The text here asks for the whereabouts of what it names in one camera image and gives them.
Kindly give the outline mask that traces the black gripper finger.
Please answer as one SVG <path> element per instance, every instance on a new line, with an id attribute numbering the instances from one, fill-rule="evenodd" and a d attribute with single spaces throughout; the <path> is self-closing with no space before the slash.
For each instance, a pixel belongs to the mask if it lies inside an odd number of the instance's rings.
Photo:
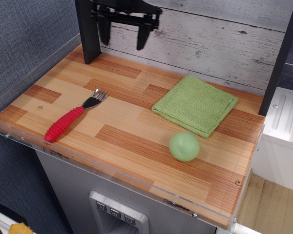
<path id="1" fill-rule="evenodd" d="M 140 25 L 137 37 L 137 50 L 142 50 L 147 42 L 149 34 L 152 30 L 151 24 Z"/>
<path id="2" fill-rule="evenodd" d="M 108 46 L 110 41 L 111 21 L 105 17 L 98 17 L 98 30 L 101 42 Z"/>

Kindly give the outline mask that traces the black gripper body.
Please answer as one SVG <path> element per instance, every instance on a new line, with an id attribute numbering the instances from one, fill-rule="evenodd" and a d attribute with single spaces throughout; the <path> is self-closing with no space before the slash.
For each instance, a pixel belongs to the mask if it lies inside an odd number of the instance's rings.
<path id="1" fill-rule="evenodd" d="M 162 14 L 160 7 L 151 5 L 143 0 L 93 0 L 91 16 L 98 27 L 108 30 L 113 22 L 147 27 L 151 31 L 159 26 Z"/>

